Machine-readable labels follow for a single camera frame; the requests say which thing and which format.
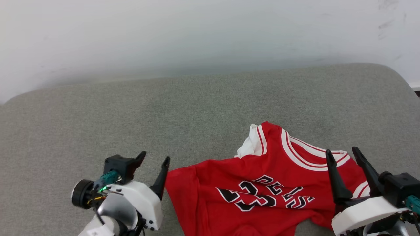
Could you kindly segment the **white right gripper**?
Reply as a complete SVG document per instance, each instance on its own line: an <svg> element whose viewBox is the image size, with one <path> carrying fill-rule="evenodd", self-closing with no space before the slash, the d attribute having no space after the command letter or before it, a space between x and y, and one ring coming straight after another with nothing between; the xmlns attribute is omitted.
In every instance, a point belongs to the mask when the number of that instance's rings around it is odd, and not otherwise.
<svg viewBox="0 0 420 236"><path fill-rule="evenodd" d="M410 212L406 207L397 208L389 203L383 194L384 186L379 181L379 174L362 154L359 148L352 147L357 164L362 168L369 186L369 195L361 203L356 203L341 213L331 222L334 235L349 236L351 233L361 236L408 236L405 223L400 219L402 213ZM330 186L335 204L342 204L352 198L338 169L331 150L325 152Z"/></svg>

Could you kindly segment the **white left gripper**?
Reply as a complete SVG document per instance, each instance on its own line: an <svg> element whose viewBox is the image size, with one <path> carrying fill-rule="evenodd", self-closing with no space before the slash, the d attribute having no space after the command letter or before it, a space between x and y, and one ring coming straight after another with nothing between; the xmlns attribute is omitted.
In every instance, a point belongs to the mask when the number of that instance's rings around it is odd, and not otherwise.
<svg viewBox="0 0 420 236"><path fill-rule="evenodd" d="M141 166L145 156L146 151L142 151L132 160L132 173ZM148 228L159 230L163 221L161 200L169 166L170 157L167 156L158 177L150 187L138 181L130 181L125 185L108 185L108 217L120 221L129 230L139 227L143 219Z"/></svg>

